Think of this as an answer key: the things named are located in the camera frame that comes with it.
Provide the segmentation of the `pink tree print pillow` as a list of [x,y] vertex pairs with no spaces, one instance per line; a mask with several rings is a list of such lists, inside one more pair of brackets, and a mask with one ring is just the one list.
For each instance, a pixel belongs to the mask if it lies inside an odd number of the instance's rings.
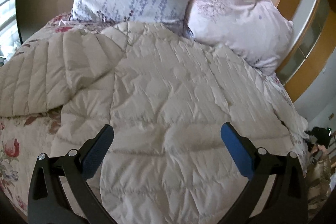
[[293,22],[271,0],[190,0],[186,25],[196,42],[224,44],[265,75],[278,68],[293,36]]

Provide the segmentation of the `wooden framed wall cabinet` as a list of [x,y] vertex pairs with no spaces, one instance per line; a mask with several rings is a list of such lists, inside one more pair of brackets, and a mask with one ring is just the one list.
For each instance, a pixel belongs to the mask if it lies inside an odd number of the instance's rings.
[[277,8],[293,24],[289,52],[276,70],[295,102],[313,84],[335,48],[335,13],[328,0],[278,0]]

